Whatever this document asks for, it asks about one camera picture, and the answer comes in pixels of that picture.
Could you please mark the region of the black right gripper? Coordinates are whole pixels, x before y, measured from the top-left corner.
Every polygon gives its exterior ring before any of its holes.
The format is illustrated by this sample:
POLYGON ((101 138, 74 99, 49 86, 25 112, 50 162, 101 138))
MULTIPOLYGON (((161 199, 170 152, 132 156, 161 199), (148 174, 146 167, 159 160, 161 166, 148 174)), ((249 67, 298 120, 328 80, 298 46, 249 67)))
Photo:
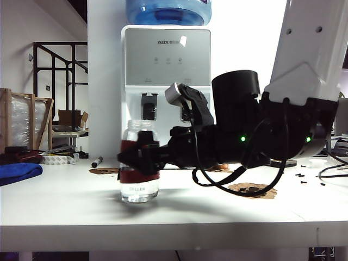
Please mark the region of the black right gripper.
MULTIPOLYGON (((197 167, 199 156, 202 166, 210 168, 218 163, 215 155, 217 126, 204 127, 196 132, 197 141, 191 127, 175 126, 170 130, 170 140, 166 145, 166 163, 185 168, 197 167)), ((117 155, 119 162, 140 171, 144 175, 154 175, 165 166, 160 158, 160 147, 154 144, 153 132, 138 132, 137 145, 133 145, 117 155)))

